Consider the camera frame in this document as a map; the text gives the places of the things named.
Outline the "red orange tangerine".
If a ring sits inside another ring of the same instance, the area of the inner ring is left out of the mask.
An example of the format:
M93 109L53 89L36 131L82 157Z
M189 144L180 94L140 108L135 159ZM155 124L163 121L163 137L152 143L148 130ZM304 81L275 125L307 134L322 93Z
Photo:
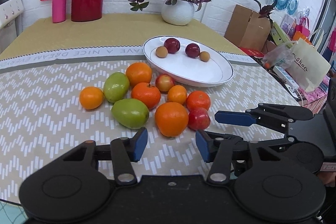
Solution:
M209 110L211 106L211 99L209 95L201 90L196 90L191 92L186 100L186 107L189 111L202 107L206 110Z

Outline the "small orange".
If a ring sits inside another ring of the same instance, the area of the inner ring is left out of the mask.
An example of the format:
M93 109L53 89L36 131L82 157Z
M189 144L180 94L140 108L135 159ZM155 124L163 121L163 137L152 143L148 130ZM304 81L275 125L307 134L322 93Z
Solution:
M89 86L85 87L79 95L79 102L86 110L98 108L104 101L104 94L101 89Z
M167 93L168 102L176 102L184 105L187 100L187 90L182 85L174 85Z

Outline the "green mango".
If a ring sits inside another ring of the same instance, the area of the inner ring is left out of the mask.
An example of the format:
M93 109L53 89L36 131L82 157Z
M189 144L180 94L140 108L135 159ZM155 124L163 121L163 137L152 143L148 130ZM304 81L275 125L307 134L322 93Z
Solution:
M129 87L127 76L124 73L115 72L106 79L103 93L108 102L115 103L126 96Z
M141 128L149 119L147 106L134 98L125 98L115 102L111 112L119 124L134 130Z

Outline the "large orange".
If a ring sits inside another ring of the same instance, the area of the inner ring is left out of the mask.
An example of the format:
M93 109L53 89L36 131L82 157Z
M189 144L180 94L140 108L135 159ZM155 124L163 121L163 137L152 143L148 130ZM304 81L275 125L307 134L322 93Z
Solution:
M177 102L166 102L155 111L155 124L165 137L176 137L187 128L189 115L186 108Z
M131 87L134 87L139 83L150 83L152 78L151 67L142 62L133 63L128 66L125 74Z

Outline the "small brown longan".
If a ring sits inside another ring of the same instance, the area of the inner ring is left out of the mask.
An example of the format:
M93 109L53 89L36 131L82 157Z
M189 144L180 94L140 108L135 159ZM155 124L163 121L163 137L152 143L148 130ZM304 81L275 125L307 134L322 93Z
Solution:
M165 58L168 55L168 53L169 52L168 52L167 48L164 47L164 46L160 46L155 50L156 56L161 58L161 59Z
M199 53L199 58L203 62L208 62L210 60L211 56L207 51L202 51L201 53Z

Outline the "dark red plum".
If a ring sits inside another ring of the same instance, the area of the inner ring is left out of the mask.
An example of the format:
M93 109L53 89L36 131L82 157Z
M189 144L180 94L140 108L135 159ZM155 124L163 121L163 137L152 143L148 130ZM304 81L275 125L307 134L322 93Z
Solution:
M180 50L180 42L176 38L168 38L165 40L163 46L167 49L168 53L175 54Z
M200 47L195 43L190 43L185 48L185 53L190 58L197 58L200 54Z

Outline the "green mango front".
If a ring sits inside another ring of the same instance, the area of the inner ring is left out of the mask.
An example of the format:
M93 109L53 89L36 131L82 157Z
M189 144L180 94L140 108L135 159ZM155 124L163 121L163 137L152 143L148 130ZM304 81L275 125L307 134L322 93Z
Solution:
M141 128L149 119L147 106L134 98L125 98L115 102L111 112L119 124L134 130Z

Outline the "large orange front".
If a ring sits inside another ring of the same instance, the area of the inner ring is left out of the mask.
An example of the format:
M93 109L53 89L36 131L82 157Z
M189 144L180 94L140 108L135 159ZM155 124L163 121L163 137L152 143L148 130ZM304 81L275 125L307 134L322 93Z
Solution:
M186 108L177 102L166 102L155 111L155 124L165 137L176 137L187 128L189 115Z

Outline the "tangerine with stem centre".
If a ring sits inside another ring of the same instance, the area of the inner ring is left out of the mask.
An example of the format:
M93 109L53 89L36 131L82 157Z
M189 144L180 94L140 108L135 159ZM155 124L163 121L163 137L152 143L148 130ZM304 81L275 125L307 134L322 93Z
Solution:
M131 90L131 98L143 102L149 110L155 108L161 100L161 92L149 83L138 83Z

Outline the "red yellow apple centre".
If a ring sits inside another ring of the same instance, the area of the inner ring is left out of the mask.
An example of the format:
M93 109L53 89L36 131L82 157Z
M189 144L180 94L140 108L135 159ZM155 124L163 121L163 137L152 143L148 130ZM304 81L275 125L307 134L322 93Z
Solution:
M161 74L155 80L155 86L162 93L167 93L174 85L175 80L167 74Z

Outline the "red envelope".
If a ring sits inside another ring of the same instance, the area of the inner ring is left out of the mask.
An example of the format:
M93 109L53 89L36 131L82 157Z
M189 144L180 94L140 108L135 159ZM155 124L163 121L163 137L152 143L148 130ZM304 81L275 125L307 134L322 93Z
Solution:
M253 50L253 49L250 49L250 48L243 48L243 47L240 47L240 49L250 57L255 57L255 58L263 58L264 57L264 53L262 53L258 50Z

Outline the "white oval plate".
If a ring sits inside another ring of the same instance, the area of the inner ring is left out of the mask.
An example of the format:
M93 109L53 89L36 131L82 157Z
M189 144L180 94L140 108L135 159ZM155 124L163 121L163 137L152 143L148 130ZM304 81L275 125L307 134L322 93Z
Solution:
M220 53L212 48L195 42L201 51L210 54L210 60L201 61L200 58L190 58L185 53L187 45L193 41L178 37L180 50L175 54L168 54L165 58L156 55L156 49L163 46L167 36L157 36L144 42L142 49L148 63L159 73L165 73L173 77L179 83L194 87L215 87L228 82L234 76L231 63Z

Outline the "clear plastic bag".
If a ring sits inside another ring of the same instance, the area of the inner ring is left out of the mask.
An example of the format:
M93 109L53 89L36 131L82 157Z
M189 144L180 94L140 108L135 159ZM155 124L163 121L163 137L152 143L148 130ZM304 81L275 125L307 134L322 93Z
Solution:
M297 43L298 41L289 41L280 44L263 57L262 64L266 69L274 66L282 67L283 69L289 68L294 62L293 51Z

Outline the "white paper bag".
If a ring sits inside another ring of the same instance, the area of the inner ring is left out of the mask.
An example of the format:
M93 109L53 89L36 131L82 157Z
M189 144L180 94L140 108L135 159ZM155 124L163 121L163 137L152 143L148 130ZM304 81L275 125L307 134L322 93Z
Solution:
M302 38L291 47L293 62L286 71L305 92L314 91L322 82L331 65L315 47Z

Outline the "brown cardboard box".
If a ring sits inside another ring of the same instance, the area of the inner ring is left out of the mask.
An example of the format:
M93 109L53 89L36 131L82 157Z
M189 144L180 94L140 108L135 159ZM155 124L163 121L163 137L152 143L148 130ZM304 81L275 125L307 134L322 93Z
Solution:
M236 5L224 37L239 48L260 51L270 33L270 21L244 6Z

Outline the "orange gift bag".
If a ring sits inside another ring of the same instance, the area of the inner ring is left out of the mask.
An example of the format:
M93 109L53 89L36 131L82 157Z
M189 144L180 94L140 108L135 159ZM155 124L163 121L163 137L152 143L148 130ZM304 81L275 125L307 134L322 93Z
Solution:
M296 31L292 40L293 41L299 41L299 39L303 39L305 42L307 42L308 44L311 44L310 40L308 37L306 37L304 34L302 34L299 31Z

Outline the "pink gift bag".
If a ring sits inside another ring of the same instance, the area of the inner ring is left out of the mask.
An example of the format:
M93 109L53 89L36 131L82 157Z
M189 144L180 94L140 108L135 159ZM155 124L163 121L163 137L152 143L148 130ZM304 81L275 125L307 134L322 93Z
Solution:
M303 16L298 20L295 30L308 37L310 35L309 24L309 18L307 16Z

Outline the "purple plant behind box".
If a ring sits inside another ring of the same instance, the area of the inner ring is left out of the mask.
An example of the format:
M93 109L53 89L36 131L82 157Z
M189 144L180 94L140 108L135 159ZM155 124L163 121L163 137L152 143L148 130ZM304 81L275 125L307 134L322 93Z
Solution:
M261 6L261 3L258 0L254 0L260 10L259 10L259 18L267 18L270 22L270 27L273 27L273 20L270 18L270 14L272 14L273 9L276 7L277 5L277 0L275 0L271 5L265 5L265 6Z

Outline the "white ribbed plant pot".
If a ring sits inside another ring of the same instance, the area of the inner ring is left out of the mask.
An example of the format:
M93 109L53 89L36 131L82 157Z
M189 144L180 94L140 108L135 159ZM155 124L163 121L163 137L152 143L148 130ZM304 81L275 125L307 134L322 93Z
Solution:
M195 13L195 5L177 0L175 5L163 4L161 9L161 16L166 23L175 26L186 26L191 22Z

